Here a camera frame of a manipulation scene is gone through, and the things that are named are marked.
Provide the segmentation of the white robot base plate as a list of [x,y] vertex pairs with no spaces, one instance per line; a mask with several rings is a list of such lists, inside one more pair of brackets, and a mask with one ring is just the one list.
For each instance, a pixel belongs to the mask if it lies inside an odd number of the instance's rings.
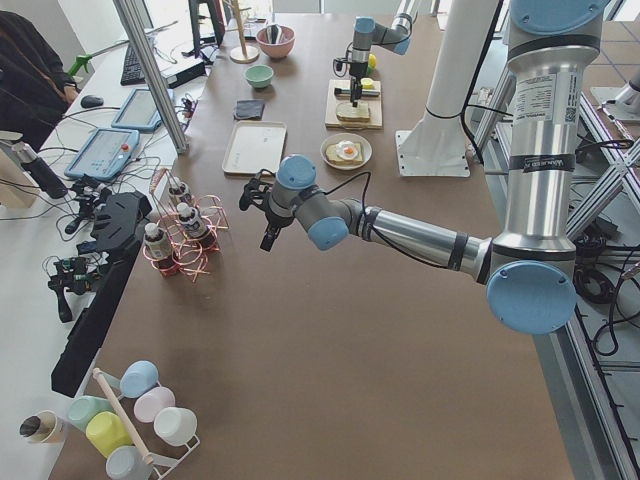
[[456,131],[395,132],[399,173],[405,177],[469,177],[466,137]]

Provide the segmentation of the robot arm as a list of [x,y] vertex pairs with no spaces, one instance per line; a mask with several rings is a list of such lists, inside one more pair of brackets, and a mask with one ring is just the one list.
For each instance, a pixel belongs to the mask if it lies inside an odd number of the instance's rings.
[[350,102],[358,106],[362,97],[361,80],[369,65],[373,46],[380,46],[397,55],[404,55],[410,45],[413,26],[421,1],[401,1],[389,26],[382,25],[369,16],[357,16],[353,27],[351,48],[346,62],[349,65]]
[[[396,132],[402,175],[468,176],[463,133],[465,109],[493,36],[502,1],[452,1],[423,118]],[[297,220],[320,250],[350,233],[435,268],[462,271],[487,286],[493,315],[509,328],[547,334],[572,317],[576,251],[568,238],[569,191],[576,165],[578,114],[585,68],[598,57],[603,14],[610,1],[510,1],[507,72],[515,75],[515,101],[508,158],[507,205],[502,233],[478,239],[367,206],[364,200],[330,200],[316,185],[307,157],[281,160],[273,184],[257,173],[261,203],[244,187],[241,210],[265,212],[260,248],[270,251],[280,230]],[[420,1],[401,1],[390,26],[357,16],[351,49],[336,60],[349,65],[349,102],[362,96],[373,46],[404,55],[415,30]]]

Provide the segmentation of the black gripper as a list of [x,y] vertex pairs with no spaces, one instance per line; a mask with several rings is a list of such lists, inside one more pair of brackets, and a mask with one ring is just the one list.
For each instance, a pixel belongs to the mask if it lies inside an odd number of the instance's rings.
[[260,248],[264,251],[270,251],[275,242],[275,236],[283,228],[290,226],[294,221],[291,210],[283,207],[273,198],[269,197],[263,204],[265,207],[265,216],[268,222],[268,228],[260,243]]
[[368,61],[355,61],[349,62],[349,75],[350,75],[350,105],[355,108],[356,102],[362,101],[362,86],[360,81],[366,76],[368,69]]

